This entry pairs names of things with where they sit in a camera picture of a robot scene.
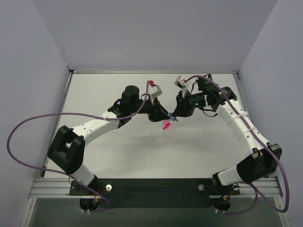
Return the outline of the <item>blue capped key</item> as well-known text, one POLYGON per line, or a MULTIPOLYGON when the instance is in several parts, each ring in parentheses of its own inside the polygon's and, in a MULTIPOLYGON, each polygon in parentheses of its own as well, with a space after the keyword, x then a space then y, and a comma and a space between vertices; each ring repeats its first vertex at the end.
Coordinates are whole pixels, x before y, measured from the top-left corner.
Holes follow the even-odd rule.
POLYGON ((173 113, 169 113, 169 117, 171 121, 178 122, 178 119, 173 116, 173 113))

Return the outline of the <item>pink keychain charm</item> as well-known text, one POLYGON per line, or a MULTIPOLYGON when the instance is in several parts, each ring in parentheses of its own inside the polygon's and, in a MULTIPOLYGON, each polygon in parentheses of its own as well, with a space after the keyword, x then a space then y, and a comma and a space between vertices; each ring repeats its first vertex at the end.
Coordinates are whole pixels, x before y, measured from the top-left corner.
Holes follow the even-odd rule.
POLYGON ((162 127, 163 130, 168 129, 170 126, 171 126, 170 120, 163 121, 163 127, 162 127))

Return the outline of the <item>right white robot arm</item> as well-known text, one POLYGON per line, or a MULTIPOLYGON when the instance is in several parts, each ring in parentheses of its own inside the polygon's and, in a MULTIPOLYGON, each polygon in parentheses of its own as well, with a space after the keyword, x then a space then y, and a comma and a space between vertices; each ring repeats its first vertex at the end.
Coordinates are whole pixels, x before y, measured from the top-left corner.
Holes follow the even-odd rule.
POLYGON ((211 74, 197 79, 199 92, 196 94, 188 91, 187 78, 184 76, 178 76, 175 85, 181 91, 176 97, 173 117, 190 117, 196 108, 203 110, 210 107, 225 121, 243 149, 244 159, 241 162, 213 175, 219 186, 252 183, 276 171, 282 149, 261 135, 229 87, 214 84, 211 74))

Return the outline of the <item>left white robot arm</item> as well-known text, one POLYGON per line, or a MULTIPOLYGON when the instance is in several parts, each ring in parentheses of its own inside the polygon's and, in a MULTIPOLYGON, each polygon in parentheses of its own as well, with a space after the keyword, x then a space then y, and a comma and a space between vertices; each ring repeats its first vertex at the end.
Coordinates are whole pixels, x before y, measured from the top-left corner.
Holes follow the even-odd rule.
POLYGON ((48 150, 48 158, 81 182, 80 189, 85 194, 93 194, 97 190, 97 178, 83 163, 86 145, 109 131, 121 128, 134 113, 146 114, 151 122, 168 120, 169 113, 158 100, 161 94, 160 86, 150 85, 147 95, 141 99, 138 87, 127 86, 121 98, 99 119, 72 128, 60 127, 48 150))

